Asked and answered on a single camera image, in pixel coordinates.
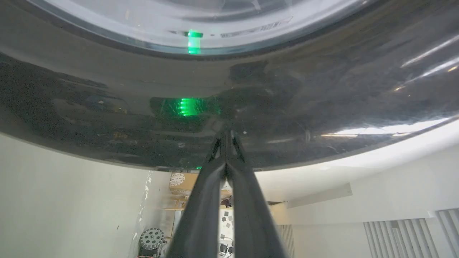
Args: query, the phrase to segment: white ceiling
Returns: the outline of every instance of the white ceiling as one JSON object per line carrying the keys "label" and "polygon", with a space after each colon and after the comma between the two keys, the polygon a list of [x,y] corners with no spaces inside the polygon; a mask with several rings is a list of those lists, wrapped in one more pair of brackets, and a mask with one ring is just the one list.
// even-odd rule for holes
{"label": "white ceiling", "polygon": [[257,172],[268,201],[288,201],[346,184],[459,143],[459,120],[358,155],[297,168]]}

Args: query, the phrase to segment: green led light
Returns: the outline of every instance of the green led light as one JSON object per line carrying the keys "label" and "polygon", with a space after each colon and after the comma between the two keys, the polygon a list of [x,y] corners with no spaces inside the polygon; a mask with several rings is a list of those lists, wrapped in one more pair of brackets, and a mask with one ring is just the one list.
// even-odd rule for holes
{"label": "green led light", "polygon": [[201,53],[201,38],[203,34],[197,31],[188,31],[188,53],[197,55]]}

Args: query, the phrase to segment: dark glossy curved surface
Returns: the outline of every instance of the dark glossy curved surface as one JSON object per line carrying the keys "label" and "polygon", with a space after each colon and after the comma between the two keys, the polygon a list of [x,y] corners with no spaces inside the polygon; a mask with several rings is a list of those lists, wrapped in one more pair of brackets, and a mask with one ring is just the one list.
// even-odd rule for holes
{"label": "dark glossy curved surface", "polygon": [[[90,158],[200,167],[228,123],[253,167],[286,168],[390,144],[459,111],[457,1],[388,1],[296,46],[198,61],[117,50],[0,10],[0,129]],[[199,115],[174,113],[180,98],[200,99]],[[392,125],[417,129],[336,135]]]}

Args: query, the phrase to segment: black tubular arm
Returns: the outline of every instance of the black tubular arm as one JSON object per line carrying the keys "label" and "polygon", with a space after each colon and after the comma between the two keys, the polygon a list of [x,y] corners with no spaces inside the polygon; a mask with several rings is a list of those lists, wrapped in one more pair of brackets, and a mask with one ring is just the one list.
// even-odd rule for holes
{"label": "black tubular arm", "polygon": [[216,258],[224,179],[233,187],[235,256],[286,258],[257,178],[238,135],[223,131],[202,166],[167,258]]}
{"label": "black tubular arm", "polygon": [[226,157],[225,173],[234,194],[235,256],[286,258],[255,173],[244,158],[239,137],[234,131],[229,136],[233,151]]}
{"label": "black tubular arm", "polygon": [[218,210],[225,169],[225,161],[219,156],[219,145],[217,139],[199,173],[167,257],[217,257]]}

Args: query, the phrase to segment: sticker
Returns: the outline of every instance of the sticker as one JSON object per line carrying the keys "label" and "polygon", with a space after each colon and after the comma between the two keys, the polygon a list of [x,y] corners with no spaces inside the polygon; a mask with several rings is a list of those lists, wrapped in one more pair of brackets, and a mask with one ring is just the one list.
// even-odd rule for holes
{"label": "sticker", "polygon": [[176,186],[180,185],[185,181],[185,175],[182,173],[174,173],[171,176],[171,180],[169,182],[169,185]]}

